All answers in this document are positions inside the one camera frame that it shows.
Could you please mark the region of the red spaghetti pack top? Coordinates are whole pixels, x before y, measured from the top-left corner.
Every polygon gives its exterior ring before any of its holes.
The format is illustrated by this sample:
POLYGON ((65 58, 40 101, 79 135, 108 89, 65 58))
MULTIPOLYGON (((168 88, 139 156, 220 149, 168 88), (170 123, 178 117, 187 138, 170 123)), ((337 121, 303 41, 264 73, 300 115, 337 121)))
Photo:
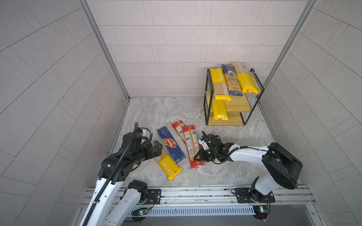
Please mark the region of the red spaghetti pack top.
POLYGON ((185 144, 187 147, 189 160, 191 164, 191 168, 202 168, 204 167, 204 163, 200 161, 196 161, 194 157, 199 152, 199 143, 195 131, 194 125, 191 126, 183 126, 183 134, 185 137, 185 144))

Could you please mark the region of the red spaghetti pack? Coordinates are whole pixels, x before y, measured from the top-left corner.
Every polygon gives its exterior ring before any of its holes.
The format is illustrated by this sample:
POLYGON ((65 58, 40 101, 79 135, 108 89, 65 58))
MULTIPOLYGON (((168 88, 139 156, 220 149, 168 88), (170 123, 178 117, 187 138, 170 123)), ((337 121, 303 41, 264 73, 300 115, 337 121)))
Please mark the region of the red spaghetti pack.
POLYGON ((183 133, 183 127, 185 127, 185 124, 183 123, 183 121, 179 120, 177 122, 174 122, 172 124, 172 127, 174 128, 174 130, 177 132, 178 136, 182 139, 182 141, 186 145, 185 136, 183 133))
POLYGON ((202 168, 204 167, 204 163, 200 161, 196 161, 194 157, 199 152, 199 143, 195 131, 194 125, 191 126, 183 126, 183 134, 185 137, 185 144, 187 147, 189 160, 191 164, 191 168, 202 168))

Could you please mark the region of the dark blue pasta box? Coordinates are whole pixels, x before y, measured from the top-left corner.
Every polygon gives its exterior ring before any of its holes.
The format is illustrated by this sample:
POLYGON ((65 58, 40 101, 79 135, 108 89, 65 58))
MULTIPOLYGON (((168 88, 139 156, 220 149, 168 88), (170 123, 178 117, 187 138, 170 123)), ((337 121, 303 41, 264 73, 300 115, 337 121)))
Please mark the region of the dark blue pasta box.
POLYGON ((157 132, 175 163, 179 163, 186 158, 184 152, 181 150, 167 127, 162 127, 158 129, 157 132))

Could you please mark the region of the yellow pastatime pasta pack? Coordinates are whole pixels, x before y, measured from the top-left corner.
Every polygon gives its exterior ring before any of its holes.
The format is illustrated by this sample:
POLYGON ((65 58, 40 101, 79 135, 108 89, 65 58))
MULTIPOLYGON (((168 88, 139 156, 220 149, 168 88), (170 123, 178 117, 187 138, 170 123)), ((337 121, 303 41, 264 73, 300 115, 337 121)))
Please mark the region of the yellow pastatime pasta pack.
POLYGON ((153 156, 169 181, 173 181, 173 179, 183 171, 183 169, 172 160, 164 148, 162 149, 161 154, 153 154, 153 156))

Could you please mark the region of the yellow kraft pasta pack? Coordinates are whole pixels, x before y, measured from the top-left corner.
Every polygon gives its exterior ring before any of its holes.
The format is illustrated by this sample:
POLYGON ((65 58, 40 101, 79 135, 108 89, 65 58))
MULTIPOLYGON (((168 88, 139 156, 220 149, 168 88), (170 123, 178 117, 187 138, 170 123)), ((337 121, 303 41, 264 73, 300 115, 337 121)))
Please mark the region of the yellow kraft pasta pack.
POLYGON ((228 120, 224 101, 215 100, 212 102, 214 120, 228 120))
POLYGON ((237 74, 237 79, 239 81, 241 90, 243 94, 258 94, 257 88, 253 85, 252 78, 250 74, 247 72, 246 67, 242 63, 234 62, 232 63, 234 66, 235 72, 237 74))

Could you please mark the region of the yellow pasta pack wholewheat spaghetti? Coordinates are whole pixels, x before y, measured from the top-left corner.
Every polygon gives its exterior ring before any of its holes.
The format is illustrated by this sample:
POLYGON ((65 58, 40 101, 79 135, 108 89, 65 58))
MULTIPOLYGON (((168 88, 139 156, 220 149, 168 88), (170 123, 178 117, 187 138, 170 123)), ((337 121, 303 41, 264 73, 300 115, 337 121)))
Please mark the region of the yellow pasta pack wholewheat spaghetti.
POLYGON ((229 95, 223 70, 221 68, 210 69, 210 75, 214 87, 215 100, 231 101, 232 98, 229 95))

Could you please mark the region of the blue clear spaghetti pack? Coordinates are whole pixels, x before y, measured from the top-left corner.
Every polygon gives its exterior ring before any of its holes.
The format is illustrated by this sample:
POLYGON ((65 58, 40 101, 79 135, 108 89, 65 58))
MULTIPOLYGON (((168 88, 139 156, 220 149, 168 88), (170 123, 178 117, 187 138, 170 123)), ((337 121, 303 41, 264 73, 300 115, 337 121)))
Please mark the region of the blue clear spaghetti pack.
POLYGON ((242 97, 243 93, 233 65, 222 65, 225 81, 230 96, 242 97))

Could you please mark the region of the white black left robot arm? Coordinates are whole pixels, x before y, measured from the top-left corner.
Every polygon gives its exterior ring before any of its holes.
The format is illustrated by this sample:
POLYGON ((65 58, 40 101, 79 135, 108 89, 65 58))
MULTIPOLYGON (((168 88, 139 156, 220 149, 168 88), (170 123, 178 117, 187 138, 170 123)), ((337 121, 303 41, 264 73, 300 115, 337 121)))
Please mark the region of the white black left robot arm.
POLYGON ((133 208, 147 199, 148 185, 134 180, 127 187, 114 209, 112 203, 127 176, 143 161, 159 157, 163 146, 147 137, 147 128, 136 122, 133 132, 125 134, 118 152, 111 154, 101 164, 91 201, 80 221, 81 226, 120 226, 133 208))

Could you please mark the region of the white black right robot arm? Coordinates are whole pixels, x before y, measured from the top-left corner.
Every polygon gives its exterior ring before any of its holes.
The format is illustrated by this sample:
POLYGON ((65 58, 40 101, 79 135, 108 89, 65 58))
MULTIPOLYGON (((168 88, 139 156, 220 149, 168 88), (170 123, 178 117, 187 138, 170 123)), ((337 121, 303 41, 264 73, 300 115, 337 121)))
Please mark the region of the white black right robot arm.
POLYGON ((227 162, 249 163, 262 167, 267 173, 257 176, 247 191, 234 191, 246 202, 272 203, 272 192, 279 188, 289 190, 298 187, 298 179, 303 168, 302 162, 282 145, 272 142, 264 147, 242 146, 223 143, 218 135, 202 133, 198 140, 200 150, 195 159, 200 162, 223 164, 227 162))

